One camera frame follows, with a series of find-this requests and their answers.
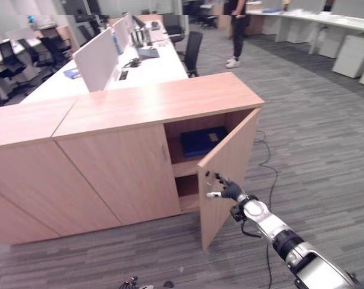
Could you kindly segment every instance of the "wire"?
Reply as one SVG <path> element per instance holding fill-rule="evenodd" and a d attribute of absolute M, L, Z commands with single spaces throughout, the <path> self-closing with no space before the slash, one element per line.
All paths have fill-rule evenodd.
<path fill-rule="evenodd" d="M 242 226 L 241 226 L 241 231 L 244 235 L 248 236 L 248 237 L 252 237 L 252 238 L 261 238 L 260 235 L 257 235 L 257 234 L 252 234 L 252 233 L 249 233 L 249 232 L 246 232 L 243 227 L 245 226 L 245 222 L 246 220 L 243 220 L 242 222 Z"/>
<path fill-rule="evenodd" d="M 269 245 L 266 244 L 266 263 L 268 265 L 268 271 L 269 271 L 269 286 L 268 289 L 271 289 L 272 287 L 272 269 L 271 269 L 271 262 L 269 260 Z"/>
<path fill-rule="evenodd" d="M 278 171 L 274 168 L 274 167 L 270 167 L 270 166 L 266 166 L 266 164 L 271 160 L 272 154 L 271 154 L 271 149 L 269 147 L 269 145 L 267 144 L 266 140 L 266 134 L 263 131 L 257 131 L 259 133 L 263 134 L 263 139 L 262 140 L 254 140 L 255 143 L 263 143 L 266 148 L 268 149 L 268 158 L 266 159 L 266 161 L 263 161 L 262 163 L 259 163 L 260 167 L 265 167 L 267 169 L 271 169 L 274 171 L 275 173 L 275 178 L 271 187 L 271 191 L 269 192 L 269 203 L 268 203 L 268 209 L 270 212 L 272 212 L 272 195 L 273 195 L 273 189 L 276 185 L 277 179 L 278 179 Z M 271 289 L 272 287 L 272 269 L 271 269 L 271 263 L 269 260 L 269 245 L 266 245 L 266 263 L 268 265 L 268 271 L 269 271 L 269 286 L 268 289 Z"/>
<path fill-rule="evenodd" d="M 258 134 L 262 134 L 262 135 L 263 135 L 263 139 L 262 139 L 262 140 L 260 140 L 260 139 L 256 138 L 256 139 L 254 140 L 254 142 L 255 142 L 255 143 L 261 143 L 261 142 L 263 142 L 263 141 L 265 141 L 265 140 L 266 140 L 266 134 L 265 134 L 265 132 L 264 132 L 264 131 L 257 131 L 257 133 L 258 133 Z"/>

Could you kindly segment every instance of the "blue binder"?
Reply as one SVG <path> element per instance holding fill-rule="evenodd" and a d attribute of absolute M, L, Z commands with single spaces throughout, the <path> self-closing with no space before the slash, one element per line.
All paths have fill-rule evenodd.
<path fill-rule="evenodd" d="M 223 126 L 200 129 L 181 133 L 183 154 L 185 157 L 196 157 L 210 152 L 228 132 Z"/>
<path fill-rule="evenodd" d="M 80 77 L 80 71 L 77 68 L 69 69 L 64 71 L 64 75 L 68 78 L 75 79 Z"/>

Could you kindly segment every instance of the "white desk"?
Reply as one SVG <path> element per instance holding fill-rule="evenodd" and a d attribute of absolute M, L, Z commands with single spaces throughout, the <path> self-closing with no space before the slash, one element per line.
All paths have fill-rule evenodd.
<path fill-rule="evenodd" d="M 128 75 L 126 80 L 118 80 L 119 74 L 117 74 L 117 79 L 110 81 L 107 90 L 137 87 L 149 83 L 161 83 L 187 78 L 186 71 L 178 54 L 168 38 L 164 42 L 154 43 L 154 47 L 158 49 L 159 58 L 146 59 L 142 61 L 139 67 L 127 68 Z M 125 64 L 136 57 L 136 50 L 131 46 L 127 46 L 125 52 L 119 56 L 117 70 L 121 70 Z M 82 78 L 70 79 L 64 75 L 65 70 L 75 67 L 74 60 L 68 62 L 26 97 L 23 103 L 88 94 L 89 91 Z"/>

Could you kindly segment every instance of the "open cabinet door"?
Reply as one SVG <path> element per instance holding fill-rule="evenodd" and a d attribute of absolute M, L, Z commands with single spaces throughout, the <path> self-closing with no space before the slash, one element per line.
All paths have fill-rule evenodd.
<path fill-rule="evenodd" d="M 235 204 L 233 200 L 209 199 L 206 193 L 221 191 L 215 173 L 243 184 L 261 108 L 252 110 L 211 152 L 198 163 L 202 247 L 207 249 Z"/>

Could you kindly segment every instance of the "silver robot arm segment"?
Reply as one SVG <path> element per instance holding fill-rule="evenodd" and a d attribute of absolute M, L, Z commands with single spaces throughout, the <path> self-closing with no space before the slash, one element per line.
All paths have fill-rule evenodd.
<path fill-rule="evenodd" d="M 355 275 L 329 262 L 284 221 L 272 214 L 266 204 L 255 196 L 248 196 L 236 183 L 220 174 L 216 174 L 216 178 L 224 185 L 224 190 L 207 193 L 207 197 L 224 197 L 237 202 L 231 210 L 234 219 L 237 222 L 249 221 L 261 233 L 295 276 L 297 288 L 342 289 L 358 284 Z"/>

